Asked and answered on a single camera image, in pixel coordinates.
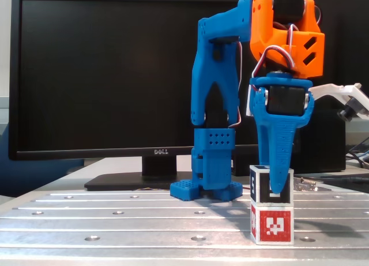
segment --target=metal work surface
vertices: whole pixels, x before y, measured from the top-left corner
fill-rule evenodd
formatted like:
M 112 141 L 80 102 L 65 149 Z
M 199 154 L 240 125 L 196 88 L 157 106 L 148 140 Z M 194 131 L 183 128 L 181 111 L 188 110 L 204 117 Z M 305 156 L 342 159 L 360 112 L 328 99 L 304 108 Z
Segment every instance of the metal work surface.
M 0 265 L 367 265 L 369 195 L 295 192 L 295 244 L 257 246 L 250 193 L 55 193 L 0 216 Z

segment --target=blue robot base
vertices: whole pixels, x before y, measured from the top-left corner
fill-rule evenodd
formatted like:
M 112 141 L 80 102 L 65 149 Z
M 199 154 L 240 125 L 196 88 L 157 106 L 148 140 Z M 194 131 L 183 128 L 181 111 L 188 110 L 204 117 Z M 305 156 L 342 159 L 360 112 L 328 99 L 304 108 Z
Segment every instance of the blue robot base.
M 171 195 L 183 201 L 200 198 L 201 191 L 209 191 L 221 201 L 242 196 L 242 184 L 231 180 L 234 148 L 234 129 L 195 129 L 192 179 L 172 183 Z

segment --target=cube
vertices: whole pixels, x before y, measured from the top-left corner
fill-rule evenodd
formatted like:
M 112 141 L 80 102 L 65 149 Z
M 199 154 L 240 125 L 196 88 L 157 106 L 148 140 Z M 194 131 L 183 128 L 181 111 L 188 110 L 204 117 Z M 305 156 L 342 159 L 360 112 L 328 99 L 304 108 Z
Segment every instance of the cube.
M 293 207 L 258 207 L 251 201 L 251 237 L 257 245 L 293 245 Z
M 260 207 L 293 207 L 293 169 L 289 169 L 286 184 L 279 194 L 270 188 L 269 166 L 250 165 L 250 197 Z

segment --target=blue robotic arm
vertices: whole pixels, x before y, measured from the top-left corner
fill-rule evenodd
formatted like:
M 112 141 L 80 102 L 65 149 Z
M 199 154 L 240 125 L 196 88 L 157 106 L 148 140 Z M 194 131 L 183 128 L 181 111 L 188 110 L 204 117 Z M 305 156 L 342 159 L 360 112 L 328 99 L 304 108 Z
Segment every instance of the blue robotic arm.
M 239 0 L 236 8 L 199 21 L 191 96 L 191 121 L 195 126 L 191 152 L 193 176 L 191 180 L 173 183 L 172 196 L 193 200 L 199 198 L 201 189 L 212 190 L 214 197 L 223 201 L 242 195 L 242 185 L 231 181 L 234 126 L 238 123 L 239 111 L 236 72 L 239 42 L 250 42 L 251 52 L 260 59 L 261 65 L 266 52 L 273 47 L 268 58 L 281 69 L 287 64 L 290 72 L 302 78 L 321 74 L 323 54 L 318 50 L 324 44 L 324 34 L 315 21 L 314 1 L 293 0 L 296 1 L 299 4 L 292 16 L 285 14 L 284 0 L 279 3 Z M 288 33 L 282 24 L 285 30 L 274 29 L 273 17 L 278 13 L 273 6 L 282 8 L 278 16 L 282 15 L 285 22 L 299 21 L 296 24 L 300 31 L 290 29 Z M 297 46 L 292 44 L 292 39 L 288 41 L 291 33 L 295 34 Z M 289 62 L 284 60 L 286 54 Z M 314 99 L 308 92 L 312 82 L 293 78 L 292 73 L 253 76 L 250 80 L 255 90 L 248 102 L 258 128 L 259 159 L 261 164 L 270 165 L 270 185 L 276 194 L 283 190 L 288 175 L 295 130 L 307 124 L 314 107 Z M 296 100 L 296 109 L 290 110 L 290 103 L 286 105 L 285 94 Z
M 205 100 L 214 83 L 222 94 L 229 125 L 237 122 L 236 42 L 250 41 L 252 1 L 239 0 L 236 8 L 199 21 L 191 97 L 191 121 L 195 126 L 205 122 Z

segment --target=red and white cube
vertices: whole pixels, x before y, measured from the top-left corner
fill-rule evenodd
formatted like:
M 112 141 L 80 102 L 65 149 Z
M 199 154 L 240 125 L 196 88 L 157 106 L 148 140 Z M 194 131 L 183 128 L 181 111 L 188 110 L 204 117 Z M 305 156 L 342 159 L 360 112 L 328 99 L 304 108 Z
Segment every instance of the red and white cube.
M 251 236 L 258 245 L 293 245 L 293 207 L 258 207 L 251 201 Z

